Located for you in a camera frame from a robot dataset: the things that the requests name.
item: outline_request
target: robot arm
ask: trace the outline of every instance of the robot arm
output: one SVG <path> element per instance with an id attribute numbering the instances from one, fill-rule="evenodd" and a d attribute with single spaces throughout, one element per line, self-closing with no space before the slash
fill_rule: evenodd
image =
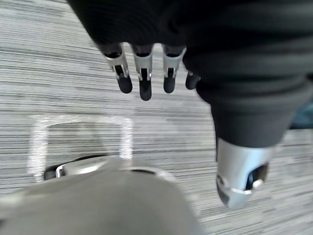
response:
<path id="1" fill-rule="evenodd" d="M 197 84 L 214 120 L 218 193 L 227 206 L 241 206 L 265 180 L 275 145 L 296 110 L 312 96 L 306 77 L 313 72 L 309 23 L 313 3 L 68 2 L 107 57 L 125 93 L 131 91 L 126 59 L 120 49 L 118 57 L 109 57 L 106 48 L 121 42 L 132 45 L 143 100 L 152 94 L 151 45 L 163 44 L 167 93 L 174 89 L 183 48 L 187 48 L 183 57 L 189 70 L 186 86 L 192 89 Z"/>

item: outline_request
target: gray carpet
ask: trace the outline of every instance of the gray carpet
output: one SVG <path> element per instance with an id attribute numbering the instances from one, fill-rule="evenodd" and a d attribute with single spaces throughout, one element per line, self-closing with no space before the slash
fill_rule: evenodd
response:
<path id="1" fill-rule="evenodd" d="M 313 234 L 313 132 L 289 131 L 267 183 L 247 205 L 226 209 L 215 189 L 215 140 L 209 106 L 184 87 L 163 91 L 161 47 L 154 49 L 153 97 L 134 84 L 119 91 L 104 57 L 64 0 L 0 0 L 0 196 L 35 182 L 27 171 L 32 115 L 124 116 L 134 122 L 134 158 L 174 173 L 211 234 Z M 81 123 L 50 128 L 47 164 L 87 154 L 115 155 L 120 129 Z"/>

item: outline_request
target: black rubber piece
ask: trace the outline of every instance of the black rubber piece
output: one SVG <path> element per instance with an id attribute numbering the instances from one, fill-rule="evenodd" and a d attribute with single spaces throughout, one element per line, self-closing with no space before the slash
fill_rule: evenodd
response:
<path id="1" fill-rule="evenodd" d="M 169 75 L 168 77 L 164 77 L 163 87 L 166 93 L 172 93 L 175 88 L 175 78 L 173 75 Z"/>
<path id="2" fill-rule="evenodd" d="M 189 90 L 195 89 L 199 81 L 200 81 L 200 76 L 189 72 L 186 78 L 186 88 Z"/>
<path id="3" fill-rule="evenodd" d="M 117 82 L 118 82 L 119 88 L 121 89 L 123 93 L 128 94 L 132 91 L 133 84 L 129 76 L 124 77 L 122 74 L 120 74 Z"/>
<path id="4" fill-rule="evenodd" d="M 61 164 L 47 167 L 44 172 L 44 180 L 50 180 L 50 179 L 56 178 L 55 171 L 60 165 Z"/>
<path id="5" fill-rule="evenodd" d="M 139 81 L 140 97 L 144 101 L 148 101 L 152 96 L 151 81 Z"/>

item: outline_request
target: black fingertip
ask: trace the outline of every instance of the black fingertip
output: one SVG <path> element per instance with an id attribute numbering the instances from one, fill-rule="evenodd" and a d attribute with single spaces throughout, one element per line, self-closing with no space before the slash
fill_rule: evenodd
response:
<path id="1" fill-rule="evenodd" d="M 164 77 L 163 87 L 166 93 L 172 93 L 175 88 L 175 78 L 172 76 Z"/>
<path id="2" fill-rule="evenodd" d="M 140 97 L 144 101 L 148 101 L 152 96 L 151 81 L 139 81 Z"/>
<path id="3" fill-rule="evenodd" d="M 131 78 L 129 76 L 124 77 L 123 75 L 120 75 L 117 82 L 118 82 L 118 86 L 120 90 L 123 93 L 128 94 L 132 91 L 133 85 L 132 85 Z"/>
<path id="4" fill-rule="evenodd" d="M 186 88 L 189 90 L 195 89 L 199 81 L 200 77 L 198 75 L 188 73 L 186 78 Z"/>

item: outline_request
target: silver metal part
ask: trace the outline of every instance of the silver metal part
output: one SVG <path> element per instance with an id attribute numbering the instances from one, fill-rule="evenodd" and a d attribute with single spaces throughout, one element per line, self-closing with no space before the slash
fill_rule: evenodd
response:
<path id="1" fill-rule="evenodd" d="M 222 202 L 230 207 L 242 206 L 263 184 L 268 164 L 274 154 L 274 146 L 248 148 L 218 140 L 217 190 Z M 249 176 L 253 182 L 247 188 Z"/>
<path id="2" fill-rule="evenodd" d="M 93 172 L 105 165 L 107 162 L 108 160 L 105 157 L 96 157 L 66 163 L 56 169 L 56 178 L 60 178 L 64 175 L 79 175 Z"/>
<path id="3" fill-rule="evenodd" d="M 128 160 L 123 160 L 119 158 L 108 159 L 105 156 L 63 164 L 56 169 L 56 178 L 61 178 L 62 176 L 69 175 L 86 174 L 96 170 L 105 169 L 146 172 L 153 174 L 163 180 L 176 182 L 175 177 L 171 173 L 160 168 L 156 168 L 145 163 L 133 160 L 130 162 Z"/>
<path id="4" fill-rule="evenodd" d="M 146 69 L 147 70 L 147 80 L 151 81 L 152 77 L 152 53 L 150 53 L 148 56 L 137 56 L 134 53 L 134 60 L 136 64 L 136 71 L 138 73 L 138 78 L 140 81 L 142 81 L 142 74 L 141 70 Z"/>
<path id="5" fill-rule="evenodd" d="M 128 71 L 128 65 L 127 65 L 127 61 L 126 61 L 126 57 L 125 57 L 125 52 L 124 52 L 124 48 L 122 47 L 122 54 L 117 57 L 117 58 L 109 58 L 107 56 L 105 56 L 108 65 L 110 66 L 110 68 L 112 69 L 113 72 L 115 72 L 115 76 L 117 79 L 119 79 L 119 75 L 116 71 L 116 66 L 121 66 L 122 70 L 123 70 L 123 75 L 124 77 L 128 77 L 129 75 L 129 71 Z"/>
<path id="6" fill-rule="evenodd" d="M 168 77 L 168 69 L 171 69 L 171 68 L 173 68 L 173 78 L 176 77 L 177 71 L 179 68 L 179 64 L 180 64 L 185 52 L 186 52 L 186 49 L 184 49 L 179 56 L 170 57 L 170 56 L 167 56 L 163 51 L 164 77 Z"/>

